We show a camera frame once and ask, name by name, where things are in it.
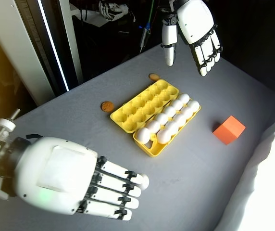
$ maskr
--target gray tabletop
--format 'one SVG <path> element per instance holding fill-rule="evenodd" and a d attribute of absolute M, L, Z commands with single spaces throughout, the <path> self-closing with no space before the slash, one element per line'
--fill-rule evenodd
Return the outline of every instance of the gray tabletop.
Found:
<path fill-rule="evenodd" d="M 152 82 L 149 73 L 188 93 L 202 110 L 156 158 L 138 148 L 109 114 L 103 101 L 121 106 Z M 199 76 L 188 46 L 179 39 L 176 62 L 164 63 L 157 46 L 17 119 L 13 136 L 38 133 L 87 146 L 115 162 L 149 176 L 140 206 L 130 221 L 84 214 L 57 215 L 18 198 L 0 200 L 0 230 L 41 231 L 210 231 L 217 224 L 275 105 L 274 94 L 220 60 Z M 225 146 L 212 129 L 230 115 L 246 130 Z"/>

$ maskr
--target wooden disc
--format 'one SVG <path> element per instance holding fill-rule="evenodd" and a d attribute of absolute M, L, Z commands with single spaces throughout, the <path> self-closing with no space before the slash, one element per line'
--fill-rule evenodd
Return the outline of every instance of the wooden disc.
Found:
<path fill-rule="evenodd" d="M 101 110 L 104 112 L 111 112 L 114 109 L 114 104 L 110 101 L 105 101 L 101 104 Z"/>
<path fill-rule="evenodd" d="M 152 73 L 152 74 L 149 74 L 149 78 L 153 81 L 157 81 L 157 80 L 160 79 L 160 76 L 157 75 L 157 74 Z"/>

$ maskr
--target led light strip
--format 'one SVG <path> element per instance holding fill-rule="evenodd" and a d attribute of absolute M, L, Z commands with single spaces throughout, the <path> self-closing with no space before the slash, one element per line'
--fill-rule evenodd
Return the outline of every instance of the led light strip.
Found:
<path fill-rule="evenodd" d="M 64 84 L 65 84 L 65 87 L 66 87 L 66 91 L 69 91 L 68 85 L 67 85 L 67 82 L 66 82 L 66 79 L 65 79 L 65 76 L 64 76 L 64 72 L 63 72 L 63 69 L 62 69 L 62 66 L 61 66 L 61 63 L 60 63 L 60 59 L 59 59 L 59 56 L 57 55 L 57 52 L 56 52 L 56 49 L 55 49 L 53 38 L 52 38 L 52 35 L 51 35 L 51 32 L 50 32 L 50 28 L 49 28 L 49 25 L 48 25 L 48 21 L 47 21 L 47 18 L 46 18 L 46 14 L 45 14 L 45 12 L 43 10 L 43 6 L 42 6 L 42 3 L 41 3 L 41 0 L 37 0 L 37 1 L 38 1 L 38 4 L 39 4 L 39 8 L 40 8 L 40 11 L 41 11 L 41 15 L 42 15 L 43 21 L 44 21 L 46 29 L 47 29 L 47 33 L 48 33 L 48 36 L 49 36 L 49 39 L 50 39 L 50 42 L 51 42 L 51 45 L 52 45 L 52 48 L 53 48 L 53 52 L 54 52 L 57 64 L 59 66 L 59 69 L 60 69 L 60 72 L 61 72 Z"/>

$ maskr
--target orange box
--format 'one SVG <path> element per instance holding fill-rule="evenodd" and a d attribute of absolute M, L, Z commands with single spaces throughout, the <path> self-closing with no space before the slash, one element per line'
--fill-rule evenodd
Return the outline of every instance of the orange box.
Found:
<path fill-rule="evenodd" d="M 245 126 L 241 124 L 232 115 L 218 127 L 213 134 L 219 138 L 224 144 L 228 145 L 237 139 L 244 131 Z"/>

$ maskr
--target egg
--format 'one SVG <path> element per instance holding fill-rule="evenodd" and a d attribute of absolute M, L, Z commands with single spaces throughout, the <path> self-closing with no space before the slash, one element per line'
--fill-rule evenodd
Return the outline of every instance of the egg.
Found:
<path fill-rule="evenodd" d="M 186 119 L 190 119 L 193 116 L 193 110 L 190 107 L 183 107 L 180 113 L 184 114 Z"/>
<path fill-rule="evenodd" d="M 170 130 L 172 136 L 175 135 L 178 130 L 179 130 L 179 127 L 178 127 L 178 124 L 177 122 L 175 121 L 168 121 L 165 125 L 165 129 L 168 129 Z"/>
<path fill-rule="evenodd" d="M 187 104 L 187 107 L 191 108 L 193 112 L 197 112 L 200 108 L 200 104 L 196 100 L 192 100 Z"/>
<path fill-rule="evenodd" d="M 183 107 L 183 105 L 184 104 L 180 100 L 173 100 L 171 102 L 171 106 L 177 111 L 179 111 Z"/>
<path fill-rule="evenodd" d="M 165 113 L 168 117 L 173 118 L 176 114 L 176 110 L 172 106 L 167 106 L 163 109 L 163 113 Z"/>
<path fill-rule="evenodd" d="M 161 125 L 165 125 L 168 121 L 168 116 L 165 113 L 158 113 L 155 116 L 155 120 L 158 121 Z"/>
<path fill-rule="evenodd" d="M 150 133 L 155 134 L 160 130 L 160 123 L 156 120 L 149 121 L 145 126 L 149 129 Z"/>
<path fill-rule="evenodd" d="M 146 144 L 150 140 L 150 131 L 148 128 L 140 128 L 136 133 L 136 139 L 142 143 Z"/>
<path fill-rule="evenodd" d="M 178 124 L 178 127 L 182 127 L 186 123 L 186 117 L 184 114 L 176 114 L 173 120 Z"/>
<path fill-rule="evenodd" d="M 172 138 L 172 134 L 169 129 L 163 129 L 157 133 L 157 140 L 158 140 L 158 143 L 160 144 L 168 143 L 168 141 L 170 141 L 171 138 Z"/>
<path fill-rule="evenodd" d="M 190 96 L 185 93 L 181 93 L 178 95 L 177 99 L 179 99 L 183 104 L 187 104 L 190 101 Z"/>

